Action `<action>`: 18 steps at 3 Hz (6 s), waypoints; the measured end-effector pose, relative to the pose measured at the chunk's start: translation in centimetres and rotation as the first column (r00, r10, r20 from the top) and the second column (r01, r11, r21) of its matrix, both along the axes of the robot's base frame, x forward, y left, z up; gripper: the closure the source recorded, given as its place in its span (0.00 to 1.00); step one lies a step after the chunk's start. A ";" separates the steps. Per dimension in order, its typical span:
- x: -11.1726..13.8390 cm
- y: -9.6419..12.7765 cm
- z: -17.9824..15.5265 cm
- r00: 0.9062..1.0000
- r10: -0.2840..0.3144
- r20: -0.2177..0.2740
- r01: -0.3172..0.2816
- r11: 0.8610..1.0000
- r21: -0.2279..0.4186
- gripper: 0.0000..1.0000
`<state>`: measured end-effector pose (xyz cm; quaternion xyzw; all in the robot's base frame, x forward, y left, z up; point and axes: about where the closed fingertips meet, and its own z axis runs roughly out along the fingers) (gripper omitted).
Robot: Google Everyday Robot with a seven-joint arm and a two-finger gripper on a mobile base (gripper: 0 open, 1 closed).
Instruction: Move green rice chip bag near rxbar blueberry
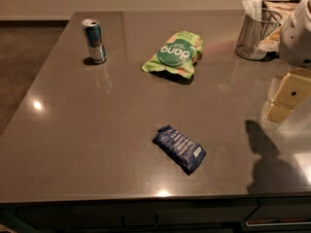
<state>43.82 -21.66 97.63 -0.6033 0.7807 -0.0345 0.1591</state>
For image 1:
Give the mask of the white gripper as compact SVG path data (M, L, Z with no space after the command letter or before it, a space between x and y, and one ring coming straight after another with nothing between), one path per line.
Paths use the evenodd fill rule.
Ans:
M282 24L279 56L293 66L311 67L311 0L301 0ZM283 122L311 93L311 71L298 68L286 74L274 96L264 104L264 117Z

